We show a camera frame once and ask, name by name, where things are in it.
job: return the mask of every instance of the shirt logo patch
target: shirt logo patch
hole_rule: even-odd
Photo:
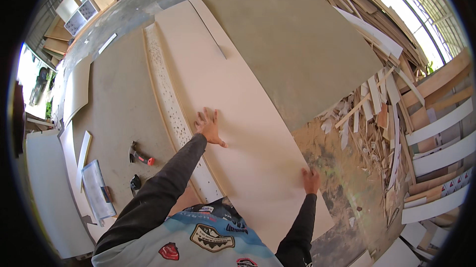
[[[237,228],[234,228],[234,227],[230,226],[230,224],[227,225],[226,230],[229,231],[229,232],[245,232],[246,234],[248,234],[247,229],[237,229]]]
[[[258,267],[258,264],[250,258],[241,258],[237,260],[237,267]]]
[[[178,261],[179,250],[174,242],[169,242],[158,251],[164,259]]]
[[[235,238],[233,236],[220,235],[217,229],[204,224],[197,224],[195,226],[190,240],[201,248],[213,253],[227,247],[235,247]]]
[[[202,208],[199,209],[199,211],[206,211],[212,213],[213,207],[211,206],[203,206]]]

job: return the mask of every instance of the hand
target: hand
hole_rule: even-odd
[[[316,195],[318,193],[318,189],[321,187],[321,178],[319,177],[319,173],[314,169],[311,169],[311,171],[308,172],[304,168],[301,169],[301,172],[306,194]]]
[[[208,143],[218,144],[222,147],[227,148],[228,144],[223,142],[223,140],[218,137],[218,110],[215,109],[215,112],[213,113],[213,121],[210,120],[206,107],[203,107],[203,114],[205,116],[205,120],[202,118],[201,113],[197,112],[198,121],[195,121],[193,123],[195,125],[195,128],[197,129],[195,134],[204,135]]]

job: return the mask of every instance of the green plant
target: green plant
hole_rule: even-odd
[[[52,104],[52,102],[53,102],[53,99],[51,99],[51,101],[46,103],[46,113],[45,113],[46,119],[51,119],[51,104]]]

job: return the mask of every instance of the wood scrap pile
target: wood scrap pile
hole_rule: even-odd
[[[472,174],[476,131],[469,123],[463,136],[461,123],[473,115],[471,57],[463,50],[435,73],[419,76],[426,58],[391,9],[379,0],[327,1],[360,32],[384,68],[321,113],[322,129],[338,128],[342,149],[351,137],[366,169],[381,175],[387,226],[401,210],[402,224],[424,229],[418,239],[403,232],[402,237],[417,241],[413,252],[430,259],[456,220]],[[461,132],[446,135],[445,142],[441,133],[458,123]],[[407,181],[402,200],[399,191]]]

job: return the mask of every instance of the white laminated board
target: white laminated board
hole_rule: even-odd
[[[404,209],[402,211],[402,225],[439,216],[440,214],[455,209],[465,201],[468,188],[469,185],[436,201]]]
[[[453,126],[455,123],[465,118],[471,112],[473,112],[473,100],[469,98],[466,100],[466,102],[461,104],[461,106],[454,109],[437,121],[416,130],[412,134],[406,135],[408,145],[416,144],[438,133],[441,133],[445,129]]]
[[[73,116],[88,103],[89,69],[92,56],[88,55],[78,62],[69,74],[64,95],[63,122],[67,126]]]
[[[407,224],[403,231],[400,233],[400,236],[403,237],[409,244],[413,247],[417,247],[423,236],[425,236],[426,229],[420,223],[411,223]]]
[[[27,134],[30,186],[39,218],[61,258],[84,255],[94,244],[74,206],[66,181],[66,164],[58,130]]]
[[[443,150],[413,160],[415,175],[418,177],[448,166],[474,151],[476,151],[476,131]]]
[[[384,254],[378,258],[373,267],[418,267],[420,260],[413,251],[397,238]]]
[[[185,119],[192,124],[202,107],[218,109],[220,137],[229,148],[207,145],[204,157],[213,175],[246,223],[276,252],[306,195],[300,171],[307,167],[305,159],[263,87],[201,0],[170,7],[157,14],[156,21]],[[270,215],[277,208],[286,210]],[[313,239],[333,225],[318,192]]]

